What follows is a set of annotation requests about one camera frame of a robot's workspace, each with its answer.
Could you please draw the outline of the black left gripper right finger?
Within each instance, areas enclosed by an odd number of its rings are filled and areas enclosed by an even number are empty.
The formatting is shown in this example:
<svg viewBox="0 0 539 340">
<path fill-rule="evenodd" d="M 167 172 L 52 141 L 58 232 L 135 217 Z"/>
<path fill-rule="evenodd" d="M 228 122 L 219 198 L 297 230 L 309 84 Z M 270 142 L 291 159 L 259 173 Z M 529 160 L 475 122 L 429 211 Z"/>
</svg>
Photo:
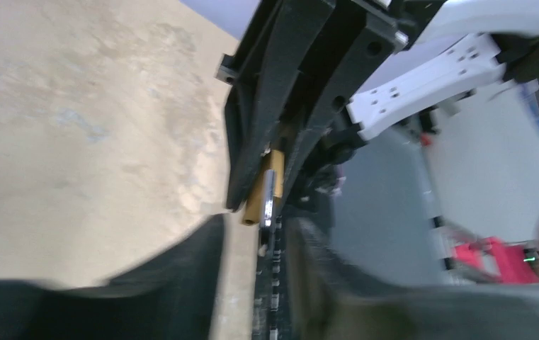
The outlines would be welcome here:
<svg viewBox="0 0 539 340">
<path fill-rule="evenodd" d="M 296 339 L 539 339 L 539 285 L 404 287 L 343 261 L 308 219 L 284 231 Z"/>
</svg>

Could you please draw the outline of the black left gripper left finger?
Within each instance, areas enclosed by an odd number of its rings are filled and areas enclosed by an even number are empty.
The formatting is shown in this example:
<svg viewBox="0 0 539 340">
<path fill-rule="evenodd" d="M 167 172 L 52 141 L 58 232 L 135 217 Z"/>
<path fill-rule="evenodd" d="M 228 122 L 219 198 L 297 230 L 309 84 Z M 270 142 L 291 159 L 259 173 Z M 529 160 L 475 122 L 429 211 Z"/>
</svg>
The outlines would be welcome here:
<svg viewBox="0 0 539 340">
<path fill-rule="evenodd" d="M 0 339 L 207 339 L 225 217 L 105 285 L 55 290 L 0 280 Z"/>
</svg>

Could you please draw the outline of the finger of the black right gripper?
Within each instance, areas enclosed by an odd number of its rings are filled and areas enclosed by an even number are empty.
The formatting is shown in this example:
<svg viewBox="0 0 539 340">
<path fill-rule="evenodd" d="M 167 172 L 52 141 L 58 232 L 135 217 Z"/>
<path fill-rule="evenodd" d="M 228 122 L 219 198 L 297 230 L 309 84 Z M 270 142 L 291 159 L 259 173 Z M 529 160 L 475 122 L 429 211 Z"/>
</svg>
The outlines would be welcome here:
<svg viewBox="0 0 539 340">
<path fill-rule="evenodd" d="M 247 52 L 232 87 L 248 101 L 244 139 L 232 162 L 226 207 L 237 211 L 259 172 L 288 101 L 298 68 L 335 9 L 334 1 L 273 1 L 272 11 Z"/>
<path fill-rule="evenodd" d="M 289 142 L 283 172 L 285 204 L 300 170 L 333 120 L 365 80 L 393 53 L 406 44 L 398 38 L 396 20 L 364 1 L 336 5 L 336 19 L 327 26 L 327 37 L 311 57 L 318 73 L 310 89 L 310 103 Z"/>
</svg>

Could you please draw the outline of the small brass padlock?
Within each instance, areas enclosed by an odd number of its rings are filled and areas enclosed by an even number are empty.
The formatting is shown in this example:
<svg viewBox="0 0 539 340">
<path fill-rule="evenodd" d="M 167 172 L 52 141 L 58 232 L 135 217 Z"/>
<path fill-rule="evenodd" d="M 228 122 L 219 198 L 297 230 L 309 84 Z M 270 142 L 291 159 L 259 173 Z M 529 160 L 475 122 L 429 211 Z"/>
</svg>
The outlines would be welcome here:
<svg viewBox="0 0 539 340">
<path fill-rule="evenodd" d="M 284 162 L 284 153 L 276 149 L 263 157 L 260 172 L 246 200 L 243 225 L 270 227 L 273 224 L 274 210 L 283 194 Z"/>
</svg>

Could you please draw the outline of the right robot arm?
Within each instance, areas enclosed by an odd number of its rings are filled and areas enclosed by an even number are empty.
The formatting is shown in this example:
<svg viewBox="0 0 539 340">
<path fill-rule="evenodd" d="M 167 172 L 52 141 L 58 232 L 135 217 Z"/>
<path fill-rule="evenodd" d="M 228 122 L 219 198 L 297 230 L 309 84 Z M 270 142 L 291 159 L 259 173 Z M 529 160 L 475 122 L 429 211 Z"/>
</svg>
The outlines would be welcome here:
<svg viewBox="0 0 539 340">
<path fill-rule="evenodd" d="M 260 1 L 217 78 L 230 85 L 225 205 L 281 201 L 390 126 L 498 81 L 539 77 L 539 1 Z"/>
</svg>

